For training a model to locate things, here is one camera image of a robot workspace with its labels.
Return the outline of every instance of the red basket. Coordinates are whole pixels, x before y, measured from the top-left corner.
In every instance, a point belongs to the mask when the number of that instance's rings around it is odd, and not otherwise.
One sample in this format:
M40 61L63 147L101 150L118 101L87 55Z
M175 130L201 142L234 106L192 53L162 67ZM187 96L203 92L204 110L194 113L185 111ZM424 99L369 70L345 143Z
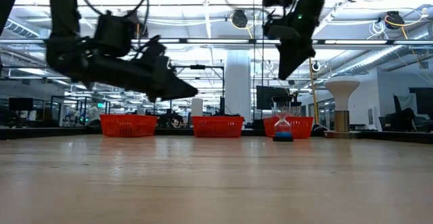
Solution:
M192 124L196 137L240 137L242 116L193 116Z
M313 125L313 117L307 116L288 116L286 120L292 126L292 136L294 139L308 139L311 135L311 127ZM278 117L273 116L263 119L265 124L265 133L267 137L275 136L275 123L278 122Z
M101 116L102 134L108 137L142 137L155 133L156 116L115 115Z

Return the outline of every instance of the yellow pole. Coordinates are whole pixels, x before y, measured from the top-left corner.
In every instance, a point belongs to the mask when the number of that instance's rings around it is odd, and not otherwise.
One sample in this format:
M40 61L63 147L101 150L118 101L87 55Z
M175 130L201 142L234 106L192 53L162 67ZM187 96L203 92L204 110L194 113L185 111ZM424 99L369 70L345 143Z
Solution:
M310 58L310 79L311 79L311 89L313 90L314 120L315 123L319 123L319 110L317 109L316 91L314 90L313 67L311 65L312 64Z

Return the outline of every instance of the hourglass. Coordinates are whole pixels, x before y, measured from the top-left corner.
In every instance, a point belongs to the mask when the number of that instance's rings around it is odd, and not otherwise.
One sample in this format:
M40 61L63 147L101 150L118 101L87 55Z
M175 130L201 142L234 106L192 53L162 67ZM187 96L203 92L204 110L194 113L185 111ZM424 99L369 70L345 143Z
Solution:
M293 141L292 137L292 126L286 120L286 117L290 115L290 104L292 101L291 96L278 96L272 97L273 111L272 113L278 117L278 122L275 123L275 136L273 141Z

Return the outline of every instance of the wooden table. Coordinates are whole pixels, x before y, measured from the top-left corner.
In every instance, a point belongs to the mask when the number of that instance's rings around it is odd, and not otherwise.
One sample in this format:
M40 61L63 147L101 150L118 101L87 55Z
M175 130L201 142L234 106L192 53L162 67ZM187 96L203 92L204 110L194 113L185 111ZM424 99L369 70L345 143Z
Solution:
M433 147L266 137L0 141L0 223L432 223Z

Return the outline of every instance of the blue hourglass base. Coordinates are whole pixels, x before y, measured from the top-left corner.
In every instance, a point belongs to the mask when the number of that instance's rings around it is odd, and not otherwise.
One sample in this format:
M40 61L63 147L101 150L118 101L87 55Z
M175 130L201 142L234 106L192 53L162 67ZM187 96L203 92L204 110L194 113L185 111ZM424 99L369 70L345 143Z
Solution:
M278 142L293 142L292 133L276 133L273 141Z

